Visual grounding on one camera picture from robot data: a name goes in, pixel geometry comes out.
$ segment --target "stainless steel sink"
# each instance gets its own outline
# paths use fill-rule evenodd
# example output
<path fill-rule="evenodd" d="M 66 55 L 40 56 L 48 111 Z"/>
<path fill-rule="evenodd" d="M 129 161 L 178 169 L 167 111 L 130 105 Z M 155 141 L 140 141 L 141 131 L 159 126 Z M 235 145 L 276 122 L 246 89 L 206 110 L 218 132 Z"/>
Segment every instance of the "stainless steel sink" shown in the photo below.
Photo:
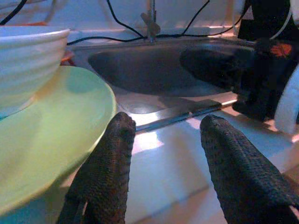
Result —
<path fill-rule="evenodd" d="M 249 58 L 253 54 L 251 43 L 220 39 L 159 40 L 154 44 L 124 43 L 72 50 L 76 55 L 74 63 L 95 71 L 109 83 L 119 110 L 131 114 L 141 126 L 149 121 L 149 115 L 165 119 L 159 118 L 159 111 L 164 109 L 178 111 L 178 107 L 187 108 L 205 99 L 225 103 L 236 98 L 228 90 L 195 79 L 180 66 L 179 56 L 187 48 L 222 52 L 238 49 Z"/>

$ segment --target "green plate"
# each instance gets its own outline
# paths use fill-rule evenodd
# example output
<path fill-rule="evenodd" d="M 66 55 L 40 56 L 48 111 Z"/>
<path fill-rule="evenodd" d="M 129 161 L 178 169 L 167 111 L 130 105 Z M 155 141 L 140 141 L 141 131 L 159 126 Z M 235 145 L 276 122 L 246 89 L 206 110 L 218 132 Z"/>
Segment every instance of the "green plate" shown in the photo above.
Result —
<path fill-rule="evenodd" d="M 110 87 L 83 68 L 60 67 L 35 98 L 0 120 L 0 215 L 73 172 L 116 113 Z"/>

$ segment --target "white wall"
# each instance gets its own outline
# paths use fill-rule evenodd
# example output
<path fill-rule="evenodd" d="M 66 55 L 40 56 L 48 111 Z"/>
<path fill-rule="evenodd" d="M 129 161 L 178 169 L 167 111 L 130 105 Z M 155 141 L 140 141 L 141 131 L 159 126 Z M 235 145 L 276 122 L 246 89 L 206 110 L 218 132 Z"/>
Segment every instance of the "white wall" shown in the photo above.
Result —
<path fill-rule="evenodd" d="M 53 0 L 26 5 L 9 24 L 43 21 L 51 8 Z M 112 31 L 123 29 L 114 22 L 106 0 L 55 0 L 56 6 L 50 25 L 69 27 L 74 30 Z M 149 0 L 111 0 L 115 14 L 120 21 L 143 29 L 140 18 L 146 12 Z M 183 29 L 206 0 L 156 0 L 157 22 L 161 33 L 176 33 Z M 198 15 L 189 33 L 198 33 L 199 27 L 231 25 L 233 11 L 235 20 L 242 11 L 244 0 L 211 0 Z M 3 19 L 13 8 L 0 10 Z"/>

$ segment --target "ribbed white bowl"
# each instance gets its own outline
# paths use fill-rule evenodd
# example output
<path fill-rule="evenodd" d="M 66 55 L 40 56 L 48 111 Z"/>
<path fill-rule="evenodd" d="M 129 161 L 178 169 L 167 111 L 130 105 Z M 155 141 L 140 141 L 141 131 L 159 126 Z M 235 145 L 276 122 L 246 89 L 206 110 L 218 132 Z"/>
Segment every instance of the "ribbed white bowl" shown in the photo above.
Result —
<path fill-rule="evenodd" d="M 0 118 L 24 109 L 60 65 L 68 29 L 0 27 Z"/>

